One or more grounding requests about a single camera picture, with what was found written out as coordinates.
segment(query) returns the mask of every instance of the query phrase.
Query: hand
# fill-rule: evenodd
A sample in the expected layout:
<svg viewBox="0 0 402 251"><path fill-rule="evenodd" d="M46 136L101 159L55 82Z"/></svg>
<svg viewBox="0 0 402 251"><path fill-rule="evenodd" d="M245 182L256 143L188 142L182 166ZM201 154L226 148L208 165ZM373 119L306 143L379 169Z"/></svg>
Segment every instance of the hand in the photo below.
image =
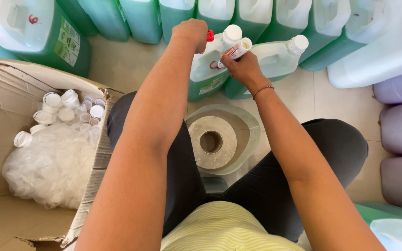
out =
<svg viewBox="0 0 402 251"><path fill-rule="evenodd" d="M182 39L195 47L195 53L203 53L207 44L207 23L190 18L171 29L171 41Z"/></svg>
<svg viewBox="0 0 402 251"><path fill-rule="evenodd" d="M252 52L248 51L238 61L234 61L226 54L228 51L220 55L222 63L231 73L231 77L244 84L251 93L271 84L271 81L263 76L257 56Z"/></svg>

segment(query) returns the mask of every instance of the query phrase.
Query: striped shirt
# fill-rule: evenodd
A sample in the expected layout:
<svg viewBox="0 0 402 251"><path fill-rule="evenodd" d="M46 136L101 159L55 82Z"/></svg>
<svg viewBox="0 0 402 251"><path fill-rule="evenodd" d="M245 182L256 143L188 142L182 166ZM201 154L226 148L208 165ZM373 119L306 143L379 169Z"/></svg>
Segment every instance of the striped shirt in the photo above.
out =
<svg viewBox="0 0 402 251"><path fill-rule="evenodd" d="M304 251L266 232L243 207L225 201L199 206L162 239L161 251Z"/></svg>

